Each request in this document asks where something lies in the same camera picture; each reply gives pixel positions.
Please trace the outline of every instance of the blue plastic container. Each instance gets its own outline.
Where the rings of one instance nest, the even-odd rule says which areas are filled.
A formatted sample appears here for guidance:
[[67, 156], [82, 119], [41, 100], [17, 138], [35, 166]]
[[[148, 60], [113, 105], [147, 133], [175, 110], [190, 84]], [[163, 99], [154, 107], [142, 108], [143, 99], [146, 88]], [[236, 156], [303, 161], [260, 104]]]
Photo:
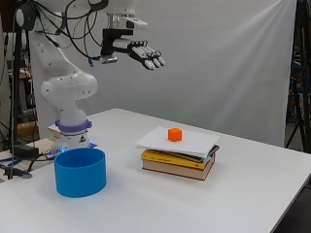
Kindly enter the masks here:
[[105, 153], [97, 149], [75, 149], [54, 161], [56, 189], [66, 197], [86, 197], [107, 183]]

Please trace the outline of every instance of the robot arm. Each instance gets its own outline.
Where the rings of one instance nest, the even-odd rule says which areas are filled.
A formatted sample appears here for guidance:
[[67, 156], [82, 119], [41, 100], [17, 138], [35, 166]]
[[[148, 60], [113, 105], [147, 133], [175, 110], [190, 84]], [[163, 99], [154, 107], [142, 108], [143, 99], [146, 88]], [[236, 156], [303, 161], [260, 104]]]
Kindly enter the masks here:
[[[69, 37], [75, 48], [89, 60], [99, 60], [103, 64], [118, 61], [115, 52], [127, 53], [133, 59], [141, 62], [147, 69], [154, 70], [165, 65], [161, 52], [153, 50], [147, 41], [129, 42], [125, 49], [115, 47], [122, 36], [132, 36], [135, 29], [144, 29], [148, 24], [135, 17], [134, 5], [136, 0], [28, 0], [17, 10], [17, 23], [27, 31], [44, 32], [45, 34], [64, 34]], [[78, 10], [89, 10], [84, 15], [88, 17], [93, 13], [105, 13], [108, 17], [108, 27], [103, 27], [103, 41], [101, 52], [96, 57], [89, 57], [75, 44], [68, 27], [70, 7]]]
[[[17, 8], [17, 23], [30, 32], [32, 53], [38, 57], [46, 73], [41, 93], [59, 116], [56, 125], [61, 131], [61, 137], [53, 145], [55, 149], [89, 147], [87, 130], [91, 127], [91, 122], [75, 102], [95, 94], [98, 88], [94, 76], [82, 71], [65, 56], [56, 41], [57, 35], [69, 37], [72, 45], [90, 62], [98, 60], [103, 64], [115, 63], [118, 61], [115, 53], [122, 52], [141, 62], [149, 70], [164, 66], [160, 51], [151, 49], [147, 41], [131, 42], [123, 38], [132, 36], [134, 29], [147, 26], [146, 22], [135, 17], [134, 3], [135, 0], [28, 0]], [[69, 17], [70, 7], [88, 12], [81, 17]], [[77, 47], [67, 21], [80, 18], [87, 21], [90, 14], [97, 12], [107, 14], [109, 27], [103, 27], [100, 54], [91, 57]], [[117, 47], [116, 43], [119, 42], [125, 42], [126, 46]]]

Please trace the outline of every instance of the white paper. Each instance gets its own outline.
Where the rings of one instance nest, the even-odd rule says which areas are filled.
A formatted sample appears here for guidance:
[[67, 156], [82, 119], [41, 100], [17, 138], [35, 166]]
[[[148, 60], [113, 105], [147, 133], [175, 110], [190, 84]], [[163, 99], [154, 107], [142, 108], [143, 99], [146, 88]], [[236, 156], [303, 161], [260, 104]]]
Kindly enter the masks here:
[[220, 136], [183, 130], [183, 141], [168, 140], [168, 128], [158, 127], [137, 142], [138, 148], [186, 153], [205, 158]]

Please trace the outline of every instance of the book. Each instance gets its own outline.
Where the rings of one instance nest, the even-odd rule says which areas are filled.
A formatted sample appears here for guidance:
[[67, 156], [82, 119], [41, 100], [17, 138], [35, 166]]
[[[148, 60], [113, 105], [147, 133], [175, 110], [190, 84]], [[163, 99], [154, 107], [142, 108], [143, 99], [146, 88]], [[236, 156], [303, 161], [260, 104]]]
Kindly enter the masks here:
[[173, 165], [179, 165], [179, 166], [191, 167], [191, 168], [203, 170], [205, 169], [206, 164], [211, 159], [211, 157], [207, 156], [202, 162], [194, 162], [194, 161], [190, 161], [190, 160], [187, 160], [181, 157], [168, 154], [163, 151], [145, 150], [142, 153], [142, 159], [159, 162], [159, 163], [167, 163], [167, 164], [173, 164]]
[[211, 168], [213, 167], [215, 163], [215, 157], [216, 155], [213, 154], [211, 157], [211, 160], [207, 163], [207, 165], [205, 166], [203, 170], [196, 169], [196, 168], [190, 168], [190, 167], [183, 167], [183, 166], [178, 166], [178, 165], [172, 165], [168, 163], [154, 162], [151, 160], [144, 160], [144, 159], [143, 159], [143, 169], [205, 181], [207, 175], [209, 174]]
[[[215, 153], [217, 150], [219, 150], [220, 147], [217, 146], [217, 145], [214, 145], [213, 148], [210, 150], [210, 152], [208, 153], [208, 155], [212, 155], [213, 153]], [[201, 158], [201, 157], [196, 157], [196, 156], [193, 156], [193, 155], [188, 155], [188, 154], [185, 154], [185, 153], [177, 153], [177, 152], [170, 152], [170, 151], [163, 151], [169, 155], [173, 155], [175, 157], [181, 157], [181, 158], [184, 158], [186, 160], [190, 160], [190, 161], [193, 161], [193, 162], [204, 162], [204, 160], [206, 158]]]
[[158, 127], [137, 142], [137, 148], [145, 150], [161, 150], [185, 153], [206, 158], [220, 136], [183, 130], [183, 140], [171, 142], [168, 140], [168, 128]]

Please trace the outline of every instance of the orange cube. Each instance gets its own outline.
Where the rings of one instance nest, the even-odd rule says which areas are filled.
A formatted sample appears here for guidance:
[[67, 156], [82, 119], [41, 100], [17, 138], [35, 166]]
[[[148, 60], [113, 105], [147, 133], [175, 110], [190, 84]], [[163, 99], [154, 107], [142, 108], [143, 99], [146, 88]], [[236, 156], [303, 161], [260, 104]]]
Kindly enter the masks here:
[[168, 130], [168, 140], [171, 142], [179, 142], [183, 140], [183, 130], [172, 128]]

